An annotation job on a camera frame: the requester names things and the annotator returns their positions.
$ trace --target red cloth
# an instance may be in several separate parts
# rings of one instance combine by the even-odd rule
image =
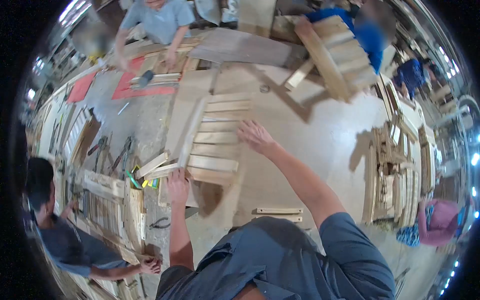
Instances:
[[[75,82],[70,96],[68,96],[67,103],[79,102],[85,99],[85,95],[92,84],[93,78],[95,77],[96,72],[92,72],[84,77],[80,78]]]
[[[131,67],[134,70],[139,70],[142,67],[144,62],[144,57],[139,57],[130,62]],[[135,77],[135,74],[125,72],[120,78],[119,85],[113,92],[112,100],[116,99],[125,99],[138,96],[148,96],[148,95],[168,95],[175,93],[175,87],[173,86],[156,86],[156,87],[146,87],[140,90],[132,90],[130,88],[130,80]]]

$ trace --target stack of wood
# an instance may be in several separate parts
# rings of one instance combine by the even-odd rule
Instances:
[[[295,32],[311,59],[293,73],[286,88],[292,90],[298,86],[314,65],[335,99],[349,101],[358,91],[377,81],[367,53],[339,16],[323,19],[313,23],[312,28]]]

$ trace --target concrete floor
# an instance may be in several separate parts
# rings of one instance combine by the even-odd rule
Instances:
[[[140,166],[163,151],[168,128],[168,116],[173,108],[174,95],[143,96],[137,98],[111,100],[113,91],[121,77],[121,72],[109,71],[98,74],[92,83],[85,100],[77,104],[77,108],[87,105],[94,108],[95,117],[102,123],[93,144],[102,136],[109,137],[105,155],[100,157],[98,172],[107,173],[115,158],[120,154],[128,136],[134,138],[133,154],[130,156],[127,168],[135,164]],[[120,109],[130,104],[118,115]],[[53,121],[58,117],[58,108],[52,107],[52,112],[46,121],[45,138],[51,136]],[[41,153],[45,151],[45,142],[41,146]],[[93,169],[95,155],[87,157],[83,168]],[[119,175],[121,165],[113,177]],[[144,203],[147,209],[147,226],[162,216],[170,216],[169,207],[158,206],[158,192],[150,188],[145,189]],[[202,222],[198,214],[187,218],[187,227],[192,239],[195,265],[202,257],[223,237],[230,228],[213,228]],[[380,230],[373,225],[360,227],[384,255],[394,276],[401,274],[406,268],[411,270],[406,275],[406,283],[400,299],[421,299],[431,286],[444,257],[436,254],[434,247],[420,246],[409,248],[399,244],[392,232]],[[318,231],[309,231],[310,236],[321,247]],[[153,248],[153,252],[163,257],[162,271],[168,268],[168,229],[147,229],[146,244]],[[148,299],[154,299],[159,276],[143,275],[144,291]]]

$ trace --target hand tool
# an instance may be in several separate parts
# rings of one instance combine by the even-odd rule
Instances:
[[[167,228],[168,226],[170,226],[170,222],[168,222],[168,224],[165,224],[165,225],[159,225],[159,223],[163,220],[168,220],[168,217],[167,216],[161,217],[155,223],[150,224],[149,228],[150,229],[153,229],[153,228],[163,229],[163,228]]]

